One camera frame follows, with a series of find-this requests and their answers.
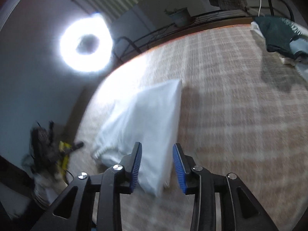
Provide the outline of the white t-shirt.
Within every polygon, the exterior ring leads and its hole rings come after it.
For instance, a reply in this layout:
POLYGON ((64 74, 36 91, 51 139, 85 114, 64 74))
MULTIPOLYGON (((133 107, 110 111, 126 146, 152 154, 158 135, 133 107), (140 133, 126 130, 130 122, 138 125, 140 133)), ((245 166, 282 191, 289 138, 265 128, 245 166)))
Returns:
POLYGON ((172 170, 172 147, 177 142, 181 111, 180 79, 139 90, 114 106, 93 143, 92 158, 107 167, 142 144, 138 182, 154 196, 168 186, 172 170))

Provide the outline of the black metal clothes rack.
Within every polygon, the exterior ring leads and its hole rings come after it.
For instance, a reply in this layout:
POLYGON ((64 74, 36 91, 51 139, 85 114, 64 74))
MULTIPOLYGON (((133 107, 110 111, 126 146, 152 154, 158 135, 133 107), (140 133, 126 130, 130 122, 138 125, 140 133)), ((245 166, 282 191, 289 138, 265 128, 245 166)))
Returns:
MULTIPOLYGON (((98 13, 83 0, 70 1, 89 17, 98 13)), ((111 21, 104 13, 98 14, 104 17, 113 39, 113 55, 119 60, 129 59, 173 35, 218 21, 258 15, 294 18, 288 0, 247 0, 246 12, 221 10, 218 7, 218 0, 142 0, 115 21, 111 21), (187 7, 192 23, 178 28, 164 10, 184 7, 187 7)))

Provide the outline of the yellow crate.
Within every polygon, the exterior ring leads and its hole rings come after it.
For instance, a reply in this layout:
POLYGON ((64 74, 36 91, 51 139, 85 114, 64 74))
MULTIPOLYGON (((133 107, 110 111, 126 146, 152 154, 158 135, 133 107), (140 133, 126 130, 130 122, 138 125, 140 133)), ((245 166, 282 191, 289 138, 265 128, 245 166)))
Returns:
MULTIPOLYGON (((69 143, 60 141, 59 142, 59 151, 60 152, 66 152, 71 150, 72 145, 69 143)), ((67 168, 68 168, 68 162, 69 162, 69 154, 64 154, 60 157, 60 159, 57 162, 57 166, 59 168, 59 171, 61 173, 61 176, 63 180, 66 180, 66 175, 68 174, 67 168)))

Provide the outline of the plaid beige bed cover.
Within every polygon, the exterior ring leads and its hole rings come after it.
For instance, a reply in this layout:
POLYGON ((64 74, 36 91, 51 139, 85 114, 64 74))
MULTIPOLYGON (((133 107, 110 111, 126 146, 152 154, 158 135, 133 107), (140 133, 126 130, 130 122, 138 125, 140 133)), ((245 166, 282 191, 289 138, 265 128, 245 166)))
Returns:
POLYGON ((278 229, 292 230, 307 209, 307 82, 248 24, 172 40, 113 71, 85 110, 76 134, 85 146, 69 171, 103 171, 92 146, 113 106, 171 79, 183 83, 184 152, 212 173, 237 174, 278 229))

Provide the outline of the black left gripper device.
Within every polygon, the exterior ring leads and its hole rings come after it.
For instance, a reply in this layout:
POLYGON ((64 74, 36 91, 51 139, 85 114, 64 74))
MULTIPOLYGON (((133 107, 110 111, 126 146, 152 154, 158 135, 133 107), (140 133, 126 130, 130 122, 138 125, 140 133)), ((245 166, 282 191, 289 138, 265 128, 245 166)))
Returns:
POLYGON ((60 173, 57 162, 62 155, 71 154, 84 146, 83 142, 72 145, 70 151, 60 152, 59 142, 56 137, 54 122, 49 122, 49 127, 43 128, 37 124, 30 130, 29 154, 23 159, 22 166, 30 175, 49 172, 51 174, 60 173))

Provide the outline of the green potted plant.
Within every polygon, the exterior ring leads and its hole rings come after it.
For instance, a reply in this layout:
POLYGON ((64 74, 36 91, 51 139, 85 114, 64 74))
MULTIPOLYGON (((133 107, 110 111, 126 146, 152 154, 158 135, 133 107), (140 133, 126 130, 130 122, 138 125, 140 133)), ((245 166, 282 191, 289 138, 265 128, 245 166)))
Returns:
POLYGON ((175 26, 182 28, 192 23, 192 18, 187 7, 181 9, 164 10, 164 13, 174 22, 175 26))

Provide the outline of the white folded garment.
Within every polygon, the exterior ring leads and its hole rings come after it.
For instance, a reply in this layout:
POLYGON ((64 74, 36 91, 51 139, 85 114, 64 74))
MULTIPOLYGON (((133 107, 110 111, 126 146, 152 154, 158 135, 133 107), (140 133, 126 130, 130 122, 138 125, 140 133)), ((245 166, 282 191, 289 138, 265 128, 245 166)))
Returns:
POLYGON ((255 22, 251 22, 251 30, 254 31, 257 35, 259 35, 262 39, 265 39, 264 35, 262 34, 259 25, 255 22))

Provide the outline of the dark green folded garment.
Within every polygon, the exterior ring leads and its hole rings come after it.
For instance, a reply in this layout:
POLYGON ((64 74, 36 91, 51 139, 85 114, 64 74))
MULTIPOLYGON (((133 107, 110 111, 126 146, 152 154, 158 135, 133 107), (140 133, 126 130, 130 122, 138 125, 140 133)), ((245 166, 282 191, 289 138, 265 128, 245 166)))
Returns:
POLYGON ((265 37, 268 52, 277 52, 284 57, 294 59, 290 49, 290 42, 297 38, 307 38, 304 29, 301 29, 291 20, 277 16, 255 17, 265 37))

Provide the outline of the light blue folded garment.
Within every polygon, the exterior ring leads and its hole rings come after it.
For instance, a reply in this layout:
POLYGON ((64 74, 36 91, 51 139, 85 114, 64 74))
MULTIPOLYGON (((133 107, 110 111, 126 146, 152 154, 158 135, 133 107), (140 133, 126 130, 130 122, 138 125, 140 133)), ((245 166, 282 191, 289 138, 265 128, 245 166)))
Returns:
POLYGON ((307 81, 307 38, 297 38, 289 44, 294 55, 295 69, 307 81))

